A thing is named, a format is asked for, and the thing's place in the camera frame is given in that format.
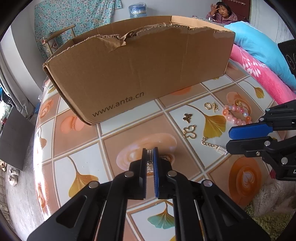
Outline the dark red door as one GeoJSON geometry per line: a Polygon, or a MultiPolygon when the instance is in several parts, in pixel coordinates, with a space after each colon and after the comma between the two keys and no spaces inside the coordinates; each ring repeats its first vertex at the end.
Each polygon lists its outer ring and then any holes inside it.
{"type": "Polygon", "coordinates": [[[238,21],[249,22],[250,0],[225,0],[223,2],[236,14],[238,21]]]}

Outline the gold butterfly outline pendant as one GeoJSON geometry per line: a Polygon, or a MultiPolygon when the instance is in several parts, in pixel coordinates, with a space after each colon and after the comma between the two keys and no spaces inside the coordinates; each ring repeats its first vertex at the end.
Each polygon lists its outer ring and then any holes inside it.
{"type": "Polygon", "coordinates": [[[196,125],[189,125],[188,127],[183,128],[183,137],[195,139],[197,137],[195,130],[196,130],[196,125]]]}

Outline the green fluffy cloth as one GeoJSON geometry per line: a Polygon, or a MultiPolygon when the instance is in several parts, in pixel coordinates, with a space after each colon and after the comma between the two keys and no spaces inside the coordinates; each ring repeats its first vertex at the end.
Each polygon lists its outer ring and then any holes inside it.
{"type": "Polygon", "coordinates": [[[276,240],[281,235],[293,217],[292,214],[268,214],[255,217],[252,202],[246,206],[244,211],[269,234],[271,240],[276,240]]]}

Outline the gold leaf charm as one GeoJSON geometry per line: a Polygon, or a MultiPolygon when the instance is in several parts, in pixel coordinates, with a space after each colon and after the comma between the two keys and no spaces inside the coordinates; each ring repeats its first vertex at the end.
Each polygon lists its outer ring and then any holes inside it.
{"type": "Polygon", "coordinates": [[[212,102],[212,109],[214,113],[219,110],[218,105],[215,102],[212,102]]]}

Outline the blue pillow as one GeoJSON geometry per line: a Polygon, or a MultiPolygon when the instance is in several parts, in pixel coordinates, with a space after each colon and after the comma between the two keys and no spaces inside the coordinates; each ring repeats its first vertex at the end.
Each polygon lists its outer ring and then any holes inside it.
{"type": "Polygon", "coordinates": [[[264,63],[284,84],[295,92],[295,76],[291,73],[278,45],[272,39],[243,21],[230,23],[225,25],[224,28],[235,33],[234,44],[264,63]]]}

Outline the small gold butterfly charm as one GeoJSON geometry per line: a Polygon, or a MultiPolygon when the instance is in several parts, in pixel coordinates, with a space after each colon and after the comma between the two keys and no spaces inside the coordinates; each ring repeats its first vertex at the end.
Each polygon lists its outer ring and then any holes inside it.
{"type": "Polygon", "coordinates": [[[186,121],[187,123],[190,123],[192,116],[193,115],[191,113],[185,113],[184,117],[183,117],[183,120],[186,121]]]}

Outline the pink floral quilt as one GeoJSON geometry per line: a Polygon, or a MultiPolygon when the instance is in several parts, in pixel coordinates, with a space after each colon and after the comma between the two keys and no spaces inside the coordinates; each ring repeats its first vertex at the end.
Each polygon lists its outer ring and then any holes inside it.
{"type": "Polygon", "coordinates": [[[236,44],[233,44],[230,59],[254,77],[277,104],[295,100],[295,93],[274,72],[236,44]]]}

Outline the floral blue wall cloth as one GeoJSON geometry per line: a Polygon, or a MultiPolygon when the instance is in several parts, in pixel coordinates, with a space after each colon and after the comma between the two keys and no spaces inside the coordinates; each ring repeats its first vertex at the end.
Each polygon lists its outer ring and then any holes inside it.
{"type": "Polygon", "coordinates": [[[35,39],[44,59],[49,57],[42,40],[49,34],[75,25],[76,36],[111,23],[121,1],[42,1],[35,5],[35,39]]]}

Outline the dark grey cabinet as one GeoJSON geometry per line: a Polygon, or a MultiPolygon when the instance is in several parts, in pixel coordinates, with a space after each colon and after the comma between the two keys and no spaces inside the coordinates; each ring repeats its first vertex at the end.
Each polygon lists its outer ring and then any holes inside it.
{"type": "Polygon", "coordinates": [[[34,130],[35,126],[13,107],[1,131],[0,159],[22,171],[34,130]]]}

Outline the seated woman in purple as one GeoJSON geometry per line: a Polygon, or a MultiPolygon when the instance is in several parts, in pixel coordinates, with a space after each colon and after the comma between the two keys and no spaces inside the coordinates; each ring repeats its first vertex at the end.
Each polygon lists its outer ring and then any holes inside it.
{"type": "Polygon", "coordinates": [[[224,2],[211,4],[210,12],[207,13],[206,19],[218,24],[228,25],[238,21],[237,16],[233,13],[230,7],[224,2]]]}

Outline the brown cardboard box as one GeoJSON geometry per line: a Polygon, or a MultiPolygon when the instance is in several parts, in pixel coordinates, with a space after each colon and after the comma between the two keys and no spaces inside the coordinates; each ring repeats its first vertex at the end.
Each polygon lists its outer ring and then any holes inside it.
{"type": "Polygon", "coordinates": [[[43,70],[81,121],[95,125],[221,77],[235,33],[184,16],[114,22],[70,39],[43,70]]]}

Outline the white shoes pair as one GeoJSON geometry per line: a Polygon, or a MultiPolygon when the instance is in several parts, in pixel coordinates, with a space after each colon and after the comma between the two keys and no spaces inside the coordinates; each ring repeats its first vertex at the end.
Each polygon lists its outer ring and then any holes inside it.
{"type": "Polygon", "coordinates": [[[15,167],[10,167],[8,180],[10,185],[15,186],[18,183],[18,176],[20,174],[20,170],[15,167]]]}

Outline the wooden chair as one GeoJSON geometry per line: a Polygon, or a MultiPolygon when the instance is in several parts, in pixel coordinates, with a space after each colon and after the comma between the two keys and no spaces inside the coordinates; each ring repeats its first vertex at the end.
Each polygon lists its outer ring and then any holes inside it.
{"type": "Polygon", "coordinates": [[[74,28],[76,27],[76,25],[70,25],[68,27],[65,27],[61,30],[57,30],[55,32],[50,32],[46,37],[43,37],[41,39],[41,43],[45,49],[45,53],[47,55],[47,57],[50,57],[53,55],[54,52],[56,52],[59,48],[59,46],[61,45],[61,35],[65,32],[67,32],[68,30],[71,31],[71,35],[72,37],[76,37],[75,32],[74,32],[74,28]]]}

